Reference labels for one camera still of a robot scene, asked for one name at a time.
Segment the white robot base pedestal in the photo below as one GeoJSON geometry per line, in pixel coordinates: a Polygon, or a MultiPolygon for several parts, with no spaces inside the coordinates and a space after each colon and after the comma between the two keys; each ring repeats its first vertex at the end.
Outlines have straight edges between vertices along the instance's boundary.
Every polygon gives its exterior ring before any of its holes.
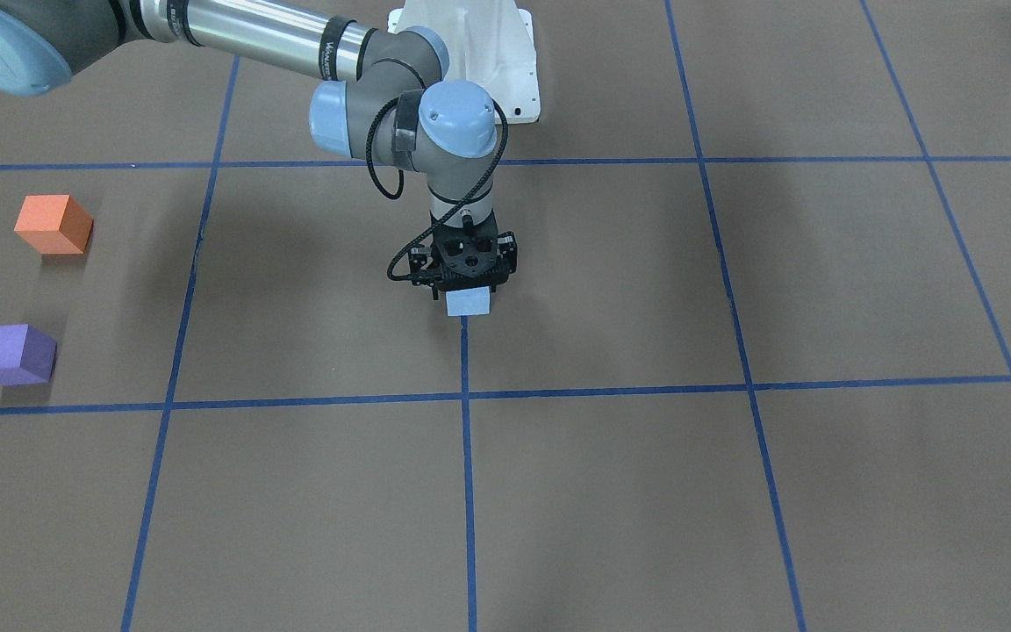
{"type": "Polygon", "coordinates": [[[510,124],[541,118],[534,20],[516,1],[405,1],[388,16],[390,32],[423,25],[449,53],[446,80],[482,85],[510,124]]]}

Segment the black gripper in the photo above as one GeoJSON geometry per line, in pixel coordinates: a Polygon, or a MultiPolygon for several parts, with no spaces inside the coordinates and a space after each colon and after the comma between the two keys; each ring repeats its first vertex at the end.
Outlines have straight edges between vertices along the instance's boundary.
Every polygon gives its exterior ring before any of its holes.
{"type": "Polygon", "coordinates": [[[439,225],[433,230],[432,288],[466,291],[505,284],[505,255],[495,224],[472,228],[439,225]]]}

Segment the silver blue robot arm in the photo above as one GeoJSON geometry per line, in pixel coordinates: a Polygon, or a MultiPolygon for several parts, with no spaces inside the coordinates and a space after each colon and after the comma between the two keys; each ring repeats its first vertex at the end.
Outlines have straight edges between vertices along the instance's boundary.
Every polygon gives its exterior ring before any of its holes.
{"type": "Polygon", "coordinates": [[[495,221],[503,109],[481,85],[449,81],[449,52],[423,25],[390,33],[276,1],[0,1],[0,91],[35,97],[129,41],[207,47],[318,80],[314,144],[421,173],[432,224],[386,270],[434,292],[495,291],[517,268],[495,221]]]}

